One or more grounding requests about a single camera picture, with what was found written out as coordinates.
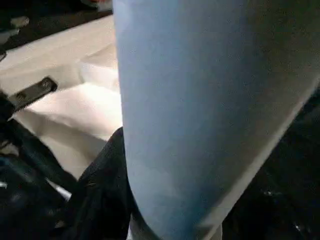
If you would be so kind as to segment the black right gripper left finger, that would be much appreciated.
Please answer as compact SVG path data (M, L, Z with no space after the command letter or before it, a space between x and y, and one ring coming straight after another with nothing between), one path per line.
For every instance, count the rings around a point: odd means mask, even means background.
M52 239L125 240L134 205L120 127L78 179Z

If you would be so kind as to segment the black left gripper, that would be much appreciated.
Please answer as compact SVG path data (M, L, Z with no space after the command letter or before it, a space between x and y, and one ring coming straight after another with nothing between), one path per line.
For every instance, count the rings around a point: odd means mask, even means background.
M76 179L14 114L57 90L50 77L0 95L0 237L48 240Z

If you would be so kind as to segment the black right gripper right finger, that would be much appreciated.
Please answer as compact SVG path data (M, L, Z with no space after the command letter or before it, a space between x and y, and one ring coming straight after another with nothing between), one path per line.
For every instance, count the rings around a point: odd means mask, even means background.
M320 237L320 125L293 124L222 224L225 240Z

